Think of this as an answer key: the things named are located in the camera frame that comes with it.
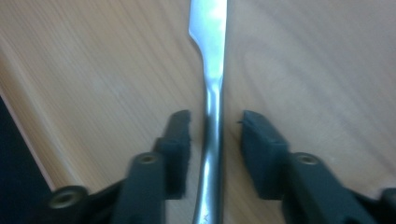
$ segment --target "metal bolt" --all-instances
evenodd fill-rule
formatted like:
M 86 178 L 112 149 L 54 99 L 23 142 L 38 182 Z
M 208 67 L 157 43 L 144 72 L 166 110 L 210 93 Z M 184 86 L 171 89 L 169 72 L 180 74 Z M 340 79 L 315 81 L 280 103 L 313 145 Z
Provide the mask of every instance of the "metal bolt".
M 318 164 L 318 160 L 315 157 L 308 155 L 299 155 L 297 156 L 297 160 L 306 165 L 316 165 Z
M 145 155 L 139 159 L 140 163 L 142 164 L 151 164 L 157 160 L 157 157 L 153 155 Z
M 76 190 L 62 191 L 49 201 L 49 207 L 54 209 L 66 208 L 78 203 L 81 197 L 81 194 Z

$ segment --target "dark floor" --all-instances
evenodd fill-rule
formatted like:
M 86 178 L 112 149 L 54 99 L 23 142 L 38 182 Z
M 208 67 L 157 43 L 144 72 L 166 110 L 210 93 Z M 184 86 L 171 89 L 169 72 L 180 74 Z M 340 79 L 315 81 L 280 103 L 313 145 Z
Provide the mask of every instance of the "dark floor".
M 29 149 L 0 98 L 0 224 L 24 223 L 50 193 Z

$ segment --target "wooden table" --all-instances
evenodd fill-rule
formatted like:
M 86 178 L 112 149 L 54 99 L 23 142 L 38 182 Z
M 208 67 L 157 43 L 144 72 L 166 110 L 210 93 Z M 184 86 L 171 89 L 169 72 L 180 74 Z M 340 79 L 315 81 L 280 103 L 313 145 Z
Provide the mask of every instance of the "wooden table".
M 369 196 L 396 186 L 396 1 L 229 1 L 224 223 L 283 223 L 239 153 L 244 109 L 292 151 L 314 153 Z M 49 185 L 97 191 L 149 151 L 173 112 L 192 113 L 190 223 L 202 148 L 204 83 L 188 0 L 3 0 L 0 88 Z

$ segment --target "wood grain surface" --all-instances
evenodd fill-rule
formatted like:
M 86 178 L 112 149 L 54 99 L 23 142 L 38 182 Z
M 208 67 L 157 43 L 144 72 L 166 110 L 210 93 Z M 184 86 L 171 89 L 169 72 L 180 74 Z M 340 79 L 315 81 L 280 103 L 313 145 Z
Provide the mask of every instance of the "wood grain surface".
M 343 183 L 396 186 L 396 1 L 230 0 L 224 92 L 224 223 L 283 223 L 257 198 L 239 153 L 244 109 Z M 200 53 L 189 0 L 0 1 L 0 88 L 53 189 L 97 191 L 151 150 L 168 117 L 192 113 L 191 223 L 203 136 Z

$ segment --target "shiny metal surface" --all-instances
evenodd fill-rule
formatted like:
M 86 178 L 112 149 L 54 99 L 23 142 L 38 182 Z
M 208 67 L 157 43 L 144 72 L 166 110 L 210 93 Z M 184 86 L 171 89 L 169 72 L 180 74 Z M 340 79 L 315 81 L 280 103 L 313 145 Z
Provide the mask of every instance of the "shiny metal surface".
M 222 80 L 226 0 L 192 0 L 190 35 L 198 45 L 206 86 L 205 140 L 194 224 L 222 221 Z

